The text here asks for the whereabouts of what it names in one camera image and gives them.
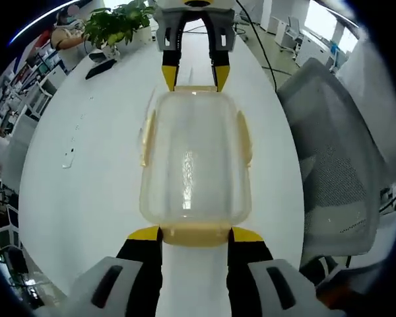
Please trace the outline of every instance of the white wall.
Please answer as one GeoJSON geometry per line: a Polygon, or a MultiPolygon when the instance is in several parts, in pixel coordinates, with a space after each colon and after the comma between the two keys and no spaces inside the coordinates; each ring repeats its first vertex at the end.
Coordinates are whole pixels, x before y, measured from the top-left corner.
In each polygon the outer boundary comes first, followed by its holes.
{"type": "Polygon", "coordinates": [[[308,13],[309,6],[310,6],[310,0],[294,0],[293,1],[291,16],[295,17],[299,20],[300,28],[302,28],[304,26],[306,14],[308,13]]]}
{"type": "Polygon", "coordinates": [[[88,20],[91,16],[92,10],[102,8],[102,7],[107,7],[104,4],[104,0],[93,0],[90,3],[86,4],[85,6],[83,6],[79,10],[79,13],[77,14],[77,18],[88,20]]]}
{"type": "Polygon", "coordinates": [[[309,6],[310,0],[264,0],[261,27],[267,30],[270,18],[287,22],[288,17],[296,17],[302,28],[309,6]]]}
{"type": "Polygon", "coordinates": [[[242,0],[240,3],[245,7],[253,22],[261,22],[264,0],[242,0]]]}

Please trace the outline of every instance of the black cable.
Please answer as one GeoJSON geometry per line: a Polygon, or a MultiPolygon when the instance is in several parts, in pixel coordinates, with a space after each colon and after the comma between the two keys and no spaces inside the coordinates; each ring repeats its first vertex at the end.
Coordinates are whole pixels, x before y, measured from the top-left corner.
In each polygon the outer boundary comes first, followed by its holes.
{"type": "Polygon", "coordinates": [[[352,256],[348,256],[348,257],[346,258],[346,264],[345,264],[346,267],[349,267],[351,259],[352,259],[352,256]]]}
{"type": "Polygon", "coordinates": [[[191,31],[194,31],[194,30],[196,30],[196,29],[198,29],[198,28],[203,28],[203,27],[205,27],[205,25],[197,26],[197,27],[195,27],[195,28],[192,28],[191,30],[184,31],[183,33],[189,33],[189,32],[191,32],[191,31]]]}
{"type": "Polygon", "coordinates": [[[392,198],[386,205],[384,205],[382,208],[380,208],[380,212],[384,211],[386,208],[390,207],[392,203],[396,201],[396,196],[392,198]]]}
{"type": "MultiPolygon", "coordinates": [[[[261,67],[264,68],[264,69],[270,69],[270,67],[266,67],[266,66],[261,66],[261,67]]],[[[292,76],[291,73],[288,73],[287,71],[282,71],[281,69],[273,69],[273,71],[276,71],[277,73],[282,73],[282,74],[285,74],[285,75],[292,76]]]]}
{"type": "MultiPolygon", "coordinates": [[[[192,30],[195,30],[196,28],[192,28],[191,30],[184,31],[183,33],[190,33],[190,34],[208,34],[207,32],[192,32],[192,30]]],[[[240,33],[239,33],[239,32],[236,32],[236,35],[242,35],[242,34],[245,34],[245,33],[246,33],[246,31],[245,31],[243,28],[236,28],[236,30],[241,31],[240,33]]]]}
{"type": "Polygon", "coordinates": [[[244,6],[239,2],[239,0],[236,0],[236,2],[239,4],[239,6],[241,7],[241,9],[242,9],[242,10],[244,11],[244,13],[246,14],[246,17],[247,17],[247,19],[249,20],[249,23],[250,23],[251,26],[252,26],[252,30],[254,31],[255,36],[257,36],[257,40],[258,40],[258,42],[259,42],[259,45],[261,46],[261,49],[263,50],[263,53],[264,53],[265,61],[267,62],[267,64],[269,64],[270,71],[271,71],[271,76],[273,76],[273,83],[275,84],[275,91],[277,91],[277,82],[276,82],[275,73],[274,73],[274,71],[273,71],[273,68],[271,67],[269,58],[267,57],[267,54],[265,53],[263,43],[261,43],[261,40],[259,39],[257,30],[255,29],[255,27],[254,27],[254,25],[253,25],[253,23],[252,23],[251,17],[249,16],[248,12],[245,10],[244,6]]]}

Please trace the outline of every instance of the plastic container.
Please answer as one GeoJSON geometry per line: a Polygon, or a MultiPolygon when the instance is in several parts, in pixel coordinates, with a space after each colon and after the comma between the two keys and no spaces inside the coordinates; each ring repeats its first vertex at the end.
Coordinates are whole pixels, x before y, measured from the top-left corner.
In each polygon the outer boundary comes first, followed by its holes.
{"type": "Polygon", "coordinates": [[[166,242],[217,245],[246,219],[251,143],[226,95],[168,92],[148,119],[143,145],[140,210],[166,231],[166,242]]]}

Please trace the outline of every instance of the desk surface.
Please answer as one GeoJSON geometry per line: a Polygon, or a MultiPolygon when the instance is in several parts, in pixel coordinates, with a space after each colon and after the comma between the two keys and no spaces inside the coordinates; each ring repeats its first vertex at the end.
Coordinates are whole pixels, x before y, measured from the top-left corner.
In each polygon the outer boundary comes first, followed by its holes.
{"type": "Polygon", "coordinates": [[[311,41],[315,42],[320,48],[325,50],[326,52],[330,52],[330,48],[328,45],[326,45],[320,38],[312,34],[311,32],[308,32],[307,30],[302,30],[302,34],[309,38],[311,41]]]}
{"type": "MultiPolygon", "coordinates": [[[[206,35],[184,34],[178,84],[213,85],[208,56],[206,35]]],[[[161,58],[153,43],[88,81],[84,77],[92,62],[84,59],[56,92],[35,130],[20,185],[20,237],[38,267],[66,294],[80,274],[103,257],[115,256],[128,234],[150,226],[139,212],[141,128],[148,106],[167,91],[161,58]],[[72,166],[63,169],[71,149],[72,166]]],[[[223,93],[244,112],[253,141],[252,212],[240,226],[258,232],[274,258],[298,267],[304,198],[288,122],[268,78],[239,37],[230,64],[223,93]]],[[[183,287],[189,298],[196,292],[216,303],[212,308],[201,305],[201,310],[228,316],[226,257],[226,246],[164,244],[158,315],[174,313],[167,297],[185,297],[183,287]],[[189,265],[195,270],[192,276],[189,265]],[[199,286],[191,286],[188,279],[199,286]],[[216,285],[211,292],[209,285],[216,285]]],[[[183,307],[188,309],[187,300],[183,307]]]]}

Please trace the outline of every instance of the office chair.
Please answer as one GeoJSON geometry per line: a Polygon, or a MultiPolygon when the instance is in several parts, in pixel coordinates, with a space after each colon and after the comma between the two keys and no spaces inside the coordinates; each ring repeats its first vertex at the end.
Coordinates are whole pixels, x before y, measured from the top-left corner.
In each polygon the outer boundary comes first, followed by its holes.
{"type": "Polygon", "coordinates": [[[295,17],[288,17],[288,29],[286,34],[288,34],[296,43],[302,44],[302,38],[304,36],[300,33],[299,20],[295,17]]]}
{"type": "Polygon", "coordinates": [[[367,252],[378,225],[384,161],[353,99],[314,58],[277,94],[300,161],[304,254],[367,252]]]}
{"type": "Polygon", "coordinates": [[[299,20],[297,18],[288,17],[288,27],[286,29],[286,35],[290,36],[290,38],[292,38],[292,40],[296,42],[296,47],[288,48],[281,46],[280,51],[292,52],[294,54],[293,59],[295,59],[296,54],[299,51],[300,46],[302,45],[302,40],[304,39],[304,35],[300,32],[299,20]]]}

